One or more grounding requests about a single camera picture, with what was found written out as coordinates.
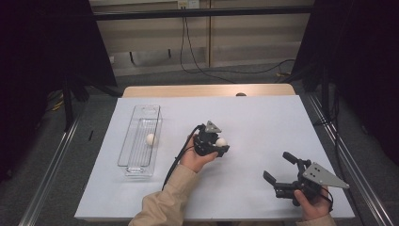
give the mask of wire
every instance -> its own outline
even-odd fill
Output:
[[[328,197],[326,197],[326,196],[320,194],[320,197],[321,197],[321,198],[323,198],[324,200],[326,200],[327,202],[329,202],[330,206],[329,206],[329,208],[328,208],[328,211],[331,212],[331,211],[332,211],[332,205],[334,204],[334,198],[332,197],[331,192],[329,192],[327,189],[325,189],[325,188],[323,188],[323,187],[322,187],[322,189],[325,190],[325,191],[328,193],[329,197],[331,197],[331,200],[330,200]]]
[[[187,150],[189,150],[190,148],[194,147],[194,146],[192,146],[192,147],[189,147],[189,148],[185,148],[185,147],[187,146],[187,144],[188,144],[188,141],[190,141],[191,137],[194,135],[194,133],[195,133],[198,129],[200,129],[200,127],[201,127],[201,125],[197,125],[196,128],[194,128],[194,130],[191,132],[191,134],[187,137],[187,140],[185,141],[185,144],[183,145],[183,147],[182,147],[182,149],[180,150],[180,152],[179,152],[179,154],[177,155],[177,157],[175,157],[175,160],[174,160],[172,166],[171,166],[170,169],[169,169],[169,172],[168,172],[168,174],[167,174],[167,177],[165,178],[165,182],[164,182],[164,184],[162,185],[162,190],[164,190],[164,187],[165,187],[165,185],[167,184],[170,175],[171,175],[172,172],[175,170],[177,164],[179,163],[180,159],[182,159],[184,153],[185,153]]]
[[[190,72],[190,71],[188,71],[188,70],[184,67],[184,65],[183,65],[183,47],[184,47],[184,35],[185,35],[185,33],[186,33],[186,35],[187,35],[188,43],[189,43],[189,46],[190,46],[191,56],[192,56],[192,58],[193,58],[193,60],[194,60],[194,63],[195,63],[195,65],[196,65],[197,69],[199,70],[198,72]],[[196,59],[195,59],[195,56],[194,56],[194,53],[193,53],[193,48],[192,48],[192,45],[191,45],[191,40],[190,40],[190,34],[189,34],[189,29],[188,29],[187,18],[183,17],[183,36],[182,36],[182,47],[181,47],[181,50],[180,50],[180,64],[181,64],[182,69],[183,69],[185,72],[187,72],[187,73],[203,73],[203,74],[205,74],[205,75],[207,75],[207,76],[214,77],[214,78],[218,78],[218,79],[221,79],[221,80],[224,80],[224,81],[227,81],[227,82],[236,84],[235,82],[233,82],[233,81],[231,81],[231,80],[229,80],[229,79],[222,78],[222,77],[215,76],[215,75],[211,75],[211,74],[209,74],[209,73],[242,73],[242,74],[256,74],[256,73],[267,73],[267,72],[270,72],[270,71],[272,71],[272,70],[274,70],[274,69],[276,69],[276,68],[279,68],[279,71],[281,72],[280,66],[281,66],[282,64],[284,64],[284,63],[286,63],[286,62],[290,62],[290,61],[295,61],[295,59],[286,59],[286,60],[283,60],[282,62],[280,62],[280,63],[279,63],[278,65],[276,65],[276,66],[273,66],[273,67],[271,67],[271,68],[269,68],[269,69],[261,70],[261,71],[258,71],[258,72],[240,72],[240,71],[230,71],[230,70],[203,70],[203,69],[200,68],[200,66],[198,65],[198,63],[197,63],[197,61],[196,61]]]
[[[190,71],[186,70],[186,69],[184,68],[184,66],[183,66],[183,63],[182,63],[182,52],[183,52],[183,46],[184,46],[184,33],[185,33],[185,32],[184,32],[184,31],[185,31],[184,28],[185,28],[185,27],[187,27],[186,33],[187,33],[188,44],[190,45],[191,56],[193,57],[194,64],[196,65],[197,69],[199,70],[199,72],[194,72],[194,73],[203,73],[203,74],[205,74],[205,75],[207,75],[207,76],[209,76],[209,77],[221,79],[221,80],[224,80],[224,81],[226,81],[226,82],[236,84],[235,82],[233,82],[233,81],[231,81],[231,80],[229,80],[229,79],[222,78],[222,77],[219,77],[219,76],[215,76],[215,75],[211,75],[211,74],[209,74],[209,73],[206,73],[205,71],[203,71],[203,70],[200,68],[200,66],[198,65],[198,63],[197,63],[197,61],[196,61],[196,58],[194,57],[193,47],[192,47],[192,45],[191,45],[190,35],[189,35],[189,31],[188,31],[187,18],[185,18],[185,17],[183,17],[182,48],[181,48],[181,50],[180,50],[180,65],[182,66],[182,69],[183,69],[185,72],[187,72],[187,73],[193,73],[193,72],[190,72]]]

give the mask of beige sleeve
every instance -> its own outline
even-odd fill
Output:
[[[142,211],[129,226],[182,225],[184,209],[198,175],[185,166],[178,165],[170,176],[164,190],[143,198]]]
[[[325,215],[324,217],[297,222],[296,226],[336,226],[334,219],[331,215]]]

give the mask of wall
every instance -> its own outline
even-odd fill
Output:
[[[282,6],[309,6],[312,0],[200,0],[200,8],[256,8]],[[176,9],[177,1],[91,0],[94,12],[144,11]],[[259,56],[268,61],[280,61],[296,56],[309,14],[254,15],[188,18],[190,40],[193,48],[202,47],[208,66],[217,62],[229,51],[261,46]],[[98,26],[108,54],[136,51],[180,49],[182,46],[183,20],[147,19],[131,21],[101,21]],[[246,56],[233,61],[255,63]]]

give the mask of clear plastic container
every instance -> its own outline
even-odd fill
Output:
[[[136,105],[123,143],[118,165],[129,177],[151,177],[161,134],[159,105]]]

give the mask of ping pong ball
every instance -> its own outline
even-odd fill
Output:
[[[148,134],[147,137],[146,137],[146,143],[148,145],[152,145],[152,144],[155,144],[155,142],[156,142],[155,135],[154,134]]]
[[[226,139],[224,139],[224,138],[219,138],[217,141],[216,141],[216,147],[223,147],[223,146],[226,146],[227,145],[227,141],[226,141]]]

